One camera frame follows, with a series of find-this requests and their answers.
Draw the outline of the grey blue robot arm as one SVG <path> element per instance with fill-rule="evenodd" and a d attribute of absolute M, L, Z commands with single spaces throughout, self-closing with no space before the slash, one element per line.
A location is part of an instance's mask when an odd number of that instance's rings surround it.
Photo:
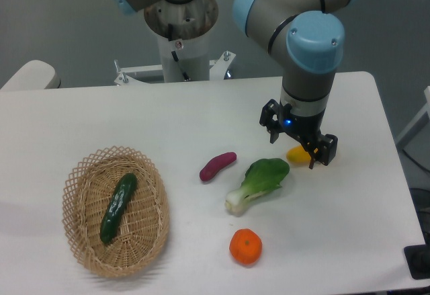
<path fill-rule="evenodd" d="M 260 125 L 271 141 L 282 133 L 298 141 L 312 163 L 328 165 L 338 139 L 323 134 L 335 73 L 343 58 L 345 30 L 334 12 L 357 0 L 234 0 L 238 29 L 284 70 L 279 101 L 262 109 Z M 144 15 L 159 39 L 166 82 L 210 76 L 206 36 L 218 19 L 215 0 L 115 0 L 125 13 Z"/>

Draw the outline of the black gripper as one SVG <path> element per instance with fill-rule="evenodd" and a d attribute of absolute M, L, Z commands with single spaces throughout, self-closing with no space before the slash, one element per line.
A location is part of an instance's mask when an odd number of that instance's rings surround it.
<path fill-rule="evenodd" d="M 304 150 L 310 155 L 309 169 L 315 163 L 327 166 L 336 156 L 338 138 L 333 134 L 320 133 L 325 112 L 303 117 L 291 114 L 292 106 L 282 105 L 276 100 L 269 100 L 262 108 L 259 123 L 266 127 L 273 144 L 281 133 L 302 142 Z"/>

